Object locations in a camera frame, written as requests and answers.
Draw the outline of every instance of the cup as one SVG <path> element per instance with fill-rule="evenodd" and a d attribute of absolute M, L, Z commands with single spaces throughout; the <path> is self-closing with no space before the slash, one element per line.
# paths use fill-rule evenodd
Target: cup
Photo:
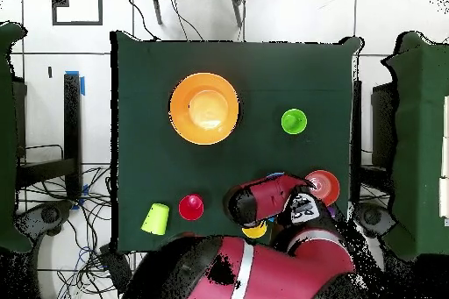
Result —
<path fill-rule="evenodd" d="M 142 231 L 154 235 L 164 235 L 167 228 L 169 208 L 163 203 L 154 203 L 146 215 L 145 221 L 140 227 Z"/>
<path fill-rule="evenodd" d="M 204 211 L 203 199 L 197 194 L 185 196 L 178 206 L 179 214 L 186 220 L 197 220 Z"/>
<path fill-rule="evenodd" d="M 282 129 L 288 134 L 299 134 L 307 125 L 305 113 L 296 108 L 286 110 L 281 119 Z"/>
<path fill-rule="evenodd" d="M 267 232 L 267 222 L 262 221 L 253 228 L 242 228 L 242 232 L 248 238 L 261 238 Z"/>
<path fill-rule="evenodd" d="M 315 186 L 310 193 L 322 200 L 326 206 L 335 203 L 339 198 L 340 184 L 334 174 L 325 170 L 316 170 L 308 174 L 305 179 Z"/>

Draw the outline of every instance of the dark green tablecloth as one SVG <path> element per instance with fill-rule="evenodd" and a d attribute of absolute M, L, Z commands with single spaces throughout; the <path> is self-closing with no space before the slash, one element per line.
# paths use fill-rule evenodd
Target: dark green tablecloth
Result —
<path fill-rule="evenodd" d="M 27 253 L 30 240 L 14 226 L 18 138 L 11 75 L 11 47 L 26 35 L 17 23 L 0 22 L 0 246 Z"/>
<path fill-rule="evenodd" d="M 229 220 L 222 198 L 233 185 L 273 172 L 305 176 L 333 172 L 348 197 L 352 56 L 360 40 L 342 45 L 231 42 L 145 42 L 117 32 L 118 42 L 118 248 L 153 250 L 182 232 L 244 236 Z M 197 72 L 223 76 L 236 89 L 243 116 L 224 141 L 197 146 L 168 119 L 170 93 Z M 290 136 L 282 113 L 303 110 L 306 130 Z M 187 194 L 204 200 L 204 214 L 182 219 Z M 169 206 L 167 231 L 140 230 L 152 203 Z M 267 243 L 269 231 L 259 241 Z"/>
<path fill-rule="evenodd" d="M 444 101 L 449 95 L 449 45 L 421 33 L 398 38 L 398 49 L 384 61 L 397 82 L 397 147 L 392 178 L 397 225 L 383 239 L 395 254 L 449 254 L 449 227 L 439 216 L 444 135 Z"/>

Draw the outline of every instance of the yellow cup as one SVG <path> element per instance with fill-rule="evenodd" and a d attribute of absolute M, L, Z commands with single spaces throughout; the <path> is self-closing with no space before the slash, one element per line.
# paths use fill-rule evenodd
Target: yellow cup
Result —
<path fill-rule="evenodd" d="M 154 235 L 164 235 L 167 228 L 169 208 L 163 203 L 154 203 L 146 215 L 145 221 L 140 227 L 142 231 Z"/>
<path fill-rule="evenodd" d="M 261 222 L 257 227 L 253 228 L 242 228 L 242 232 L 248 238 L 261 238 L 267 232 L 267 222 Z"/>

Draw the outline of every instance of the lime green cup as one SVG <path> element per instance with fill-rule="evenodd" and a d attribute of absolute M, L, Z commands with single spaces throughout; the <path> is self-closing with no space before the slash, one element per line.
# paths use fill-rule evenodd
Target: lime green cup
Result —
<path fill-rule="evenodd" d="M 163 203 L 154 203 L 140 227 L 142 231 L 153 233 L 154 235 L 164 235 L 167 228 L 169 208 Z"/>
<path fill-rule="evenodd" d="M 282 129 L 288 134 L 299 134 L 305 129 L 307 118 L 304 112 L 296 108 L 286 110 L 282 115 L 281 125 Z"/>

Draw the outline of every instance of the red cup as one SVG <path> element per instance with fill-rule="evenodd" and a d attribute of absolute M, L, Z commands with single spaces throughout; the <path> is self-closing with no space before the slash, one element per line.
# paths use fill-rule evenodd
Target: red cup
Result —
<path fill-rule="evenodd" d="M 334 174 L 325 171 L 317 170 L 305 177 L 314 185 L 314 189 L 310 189 L 310 193 L 323 201 L 326 206 L 335 203 L 340 194 L 340 183 Z"/>
<path fill-rule="evenodd" d="M 179 202 L 179 214 L 186 220 L 197 220 L 204 211 L 203 199 L 197 195 L 187 195 Z"/>

